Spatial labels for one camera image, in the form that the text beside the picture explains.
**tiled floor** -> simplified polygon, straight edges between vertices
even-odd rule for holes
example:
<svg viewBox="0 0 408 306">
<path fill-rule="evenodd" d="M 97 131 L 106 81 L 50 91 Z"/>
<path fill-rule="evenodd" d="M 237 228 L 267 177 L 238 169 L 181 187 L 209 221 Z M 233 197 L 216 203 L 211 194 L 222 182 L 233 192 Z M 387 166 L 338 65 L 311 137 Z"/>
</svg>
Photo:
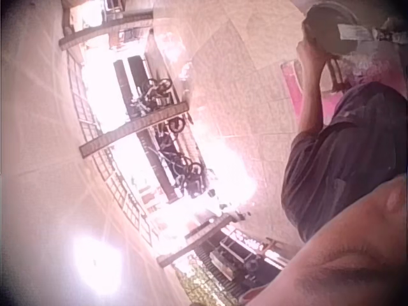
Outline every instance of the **tiled floor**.
<svg viewBox="0 0 408 306">
<path fill-rule="evenodd" d="M 236 175 L 233 166 L 223 166 L 229 157 L 219 149 L 226 147 L 256 183 L 256 192 L 241 202 L 252 217 L 239 226 L 259 238 L 300 245 L 281 209 L 296 122 L 280 64 L 296 58 L 303 15 L 289 0 L 158 0 L 154 14 L 156 41 L 172 77 L 193 64 L 191 115 L 206 163 L 216 173 Z"/>
<path fill-rule="evenodd" d="M 61 2 L 15 3 L 1 27 L 2 286 L 17 305 L 189 305 L 80 155 L 84 137 L 58 46 Z M 120 250 L 115 295 L 100 297 L 81 279 L 73 246 L 82 236 Z"/>
</svg>

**railing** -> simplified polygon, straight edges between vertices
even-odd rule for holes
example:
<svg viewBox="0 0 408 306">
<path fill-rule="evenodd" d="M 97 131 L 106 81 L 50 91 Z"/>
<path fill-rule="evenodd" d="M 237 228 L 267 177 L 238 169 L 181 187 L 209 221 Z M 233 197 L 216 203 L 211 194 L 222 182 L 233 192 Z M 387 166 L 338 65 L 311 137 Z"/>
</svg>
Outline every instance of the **railing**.
<svg viewBox="0 0 408 306">
<path fill-rule="evenodd" d="M 88 103 L 84 81 L 82 80 L 81 66 L 68 52 L 68 75 L 76 115 L 84 136 L 85 142 L 103 134 L 98 120 L 95 118 Z M 119 207 L 130 223 L 139 231 L 149 245 L 157 234 L 152 231 L 147 222 L 147 214 L 136 200 L 128 183 L 113 159 L 110 148 L 102 149 L 92 155 L 92 159 L 102 179 L 106 183 Z"/>
</svg>

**man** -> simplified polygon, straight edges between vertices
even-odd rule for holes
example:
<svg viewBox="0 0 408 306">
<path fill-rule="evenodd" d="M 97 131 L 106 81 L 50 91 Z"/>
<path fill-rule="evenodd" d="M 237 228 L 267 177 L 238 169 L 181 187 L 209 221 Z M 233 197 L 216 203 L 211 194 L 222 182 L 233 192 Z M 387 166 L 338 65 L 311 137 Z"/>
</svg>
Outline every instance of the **man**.
<svg viewBox="0 0 408 306">
<path fill-rule="evenodd" d="M 408 305 L 407 101 L 362 85 L 323 128 L 319 82 L 330 55 L 303 31 L 303 110 L 282 205 L 306 244 L 249 305 Z"/>
</svg>

